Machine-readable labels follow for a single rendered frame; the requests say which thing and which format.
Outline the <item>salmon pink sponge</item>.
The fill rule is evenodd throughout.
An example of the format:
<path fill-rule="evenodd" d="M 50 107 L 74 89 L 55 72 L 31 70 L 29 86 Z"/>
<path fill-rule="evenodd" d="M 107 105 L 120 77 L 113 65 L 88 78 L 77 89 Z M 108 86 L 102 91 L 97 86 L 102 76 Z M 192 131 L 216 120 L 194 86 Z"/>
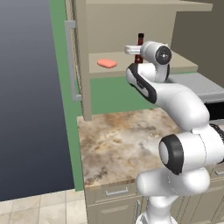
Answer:
<path fill-rule="evenodd" d="M 117 66 L 117 62 L 111 59 L 99 59 L 97 65 L 105 68 L 113 68 Z"/>

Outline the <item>dark red condiment bottle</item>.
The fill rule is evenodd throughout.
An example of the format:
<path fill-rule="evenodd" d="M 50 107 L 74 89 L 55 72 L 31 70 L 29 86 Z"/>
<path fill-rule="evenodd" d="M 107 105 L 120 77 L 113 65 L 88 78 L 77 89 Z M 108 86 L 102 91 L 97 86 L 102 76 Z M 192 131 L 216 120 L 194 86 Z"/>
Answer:
<path fill-rule="evenodd" d="M 143 33 L 139 33 L 138 34 L 138 42 L 137 42 L 137 44 L 139 46 L 141 46 L 143 43 L 144 43 L 144 34 Z M 140 55 L 136 55 L 135 56 L 135 62 L 136 63 L 142 63 L 143 61 L 144 60 L 143 60 L 143 58 Z"/>

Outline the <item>beige cabinet door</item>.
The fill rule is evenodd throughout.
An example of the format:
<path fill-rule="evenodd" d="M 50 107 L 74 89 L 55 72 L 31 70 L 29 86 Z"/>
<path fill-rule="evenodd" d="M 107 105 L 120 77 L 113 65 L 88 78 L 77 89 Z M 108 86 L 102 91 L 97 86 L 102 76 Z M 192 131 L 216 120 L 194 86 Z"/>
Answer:
<path fill-rule="evenodd" d="M 65 5 L 66 21 L 74 20 L 76 24 L 70 31 L 75 89 L 76 93 L 82 97 L 80 104 L 83 119 L 91 121 L 86 0 L 65 0 Z"/>

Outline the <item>beige drawer front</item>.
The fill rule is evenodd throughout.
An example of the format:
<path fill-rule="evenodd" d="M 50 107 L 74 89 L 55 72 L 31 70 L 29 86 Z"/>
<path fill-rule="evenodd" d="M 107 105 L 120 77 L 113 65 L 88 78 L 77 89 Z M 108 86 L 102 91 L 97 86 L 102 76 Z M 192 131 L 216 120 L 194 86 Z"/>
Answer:
<path fill-rule="evenodd" d="M 125 187 L 128 187 L 129 192 L 119 194 L 119 195 L 108 196 L 108 197 L 105 194 L 105 191 L 113 192 L 113 191 L 122 190 Z M 139 196 L 135 182 L 111 183 L 106 185 L 91 186 L 91 187 L 86 187 L 84 192 L 85 192 L 85 200 L 88 206 L 99 204 L 106 201 L 111 201 L 111 200 Z"/>
<path fill-rule="evenodd" d="M 224 186 L 224 175 L 216 175 L 214 171 L 224 172 L 224 164 L 216 164 L 211 171 L 211 187 Z"/>

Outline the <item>dark beige wall cabinet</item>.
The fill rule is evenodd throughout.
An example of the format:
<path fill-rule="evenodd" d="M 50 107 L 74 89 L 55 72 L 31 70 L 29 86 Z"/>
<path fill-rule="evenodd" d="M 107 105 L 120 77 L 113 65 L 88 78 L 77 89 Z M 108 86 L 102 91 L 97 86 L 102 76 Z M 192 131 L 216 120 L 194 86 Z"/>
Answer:
<path fill-rule="evenodd" d="M 211 11 L 178 12 L 171 49 L 199 66 L 198 71 L 224 88 L 224 0 L 191 0 Z"/>

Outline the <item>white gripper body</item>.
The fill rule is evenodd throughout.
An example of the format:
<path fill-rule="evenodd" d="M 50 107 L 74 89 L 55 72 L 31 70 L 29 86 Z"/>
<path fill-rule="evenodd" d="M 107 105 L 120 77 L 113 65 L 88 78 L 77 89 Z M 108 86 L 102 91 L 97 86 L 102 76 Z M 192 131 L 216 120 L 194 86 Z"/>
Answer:
<path fill-rule="evenodd" d="M 126 45 L 124 51 L 130 55 L 140 55 L 141 46 L 140 45 Z"/>

